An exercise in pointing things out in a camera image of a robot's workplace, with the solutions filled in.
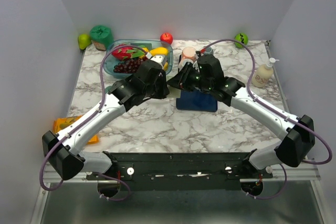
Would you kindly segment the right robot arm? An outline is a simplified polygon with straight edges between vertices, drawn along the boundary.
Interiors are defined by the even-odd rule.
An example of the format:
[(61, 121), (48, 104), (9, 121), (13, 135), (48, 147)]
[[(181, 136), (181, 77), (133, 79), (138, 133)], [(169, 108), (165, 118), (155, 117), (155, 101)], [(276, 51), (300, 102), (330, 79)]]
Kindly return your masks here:
[(186, 63), (167, 84), (183, 91), (208, 93), (218, 102), (248, 114), (280, 140), (251, 151), (241, 165), (242, 173), (252, 178), (271, 165), (298, 167), (315, 144), (314, 136), (309, 132), (313, 129), (313, 120), (306, 115), (299, 118), (284, 112), (249, 94), (242, 82), (224, 75), (219, 60), (213, 55), (201, 56), (197, 64), (198, 69), (194, 69), (191, 63)]

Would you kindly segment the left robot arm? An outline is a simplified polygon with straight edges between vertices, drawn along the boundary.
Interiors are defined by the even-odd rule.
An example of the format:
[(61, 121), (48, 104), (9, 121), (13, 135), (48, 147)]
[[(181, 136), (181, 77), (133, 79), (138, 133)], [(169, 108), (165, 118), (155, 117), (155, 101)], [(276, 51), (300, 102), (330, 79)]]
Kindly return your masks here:
[(86, 153), (84, 146), (112, 120), (150, 98), (165, 98), (166, 85), (163, 56), (154, 56), (143, 62), (135, 74), (113, 84), (102, 100), (69, 127), (42, 136), (46, 161), (62, 180), (69, 180), (79, 172), (99, 173), (104, 179), (116, 175), (116, 166), (107, 152)]

